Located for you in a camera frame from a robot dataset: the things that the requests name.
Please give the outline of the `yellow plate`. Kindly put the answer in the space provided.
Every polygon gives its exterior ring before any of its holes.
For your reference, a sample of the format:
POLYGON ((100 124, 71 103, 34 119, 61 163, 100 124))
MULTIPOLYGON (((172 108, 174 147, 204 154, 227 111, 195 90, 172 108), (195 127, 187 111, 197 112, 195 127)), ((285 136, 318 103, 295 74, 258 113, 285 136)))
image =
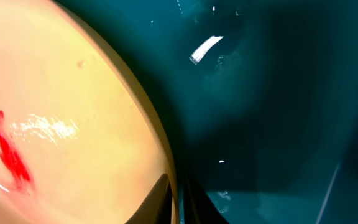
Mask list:
POLYGON ((0 1, 0 223, 126 223, 173 158, 136 77, 53 1, 0 1))

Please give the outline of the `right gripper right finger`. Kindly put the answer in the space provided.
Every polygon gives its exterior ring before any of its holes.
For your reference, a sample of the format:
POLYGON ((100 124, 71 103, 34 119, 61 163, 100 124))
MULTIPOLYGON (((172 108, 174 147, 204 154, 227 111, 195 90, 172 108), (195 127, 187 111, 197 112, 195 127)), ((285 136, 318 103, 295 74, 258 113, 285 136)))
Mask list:
POLYGON ((183 187, 185 224, 228 224, 206 192, 192 178, 186 178, 183 187))

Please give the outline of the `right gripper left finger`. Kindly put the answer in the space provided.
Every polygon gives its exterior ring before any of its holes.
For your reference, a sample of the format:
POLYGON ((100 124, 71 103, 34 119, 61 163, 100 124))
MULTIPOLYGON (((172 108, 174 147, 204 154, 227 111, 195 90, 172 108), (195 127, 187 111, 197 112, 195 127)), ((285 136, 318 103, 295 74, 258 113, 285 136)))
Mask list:
POLYGON ((162 174, 126 224, 171 224, 172 188, 167 174, 162 174))

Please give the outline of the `teal plastic tray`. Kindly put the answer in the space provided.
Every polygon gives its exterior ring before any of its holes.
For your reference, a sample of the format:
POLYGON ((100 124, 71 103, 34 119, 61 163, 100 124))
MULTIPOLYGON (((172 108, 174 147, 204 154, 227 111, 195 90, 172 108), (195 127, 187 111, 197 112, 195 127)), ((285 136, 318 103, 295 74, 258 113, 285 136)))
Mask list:
POLYGON ((63 1, 229 223, 358 223, 358 1, 63 1))

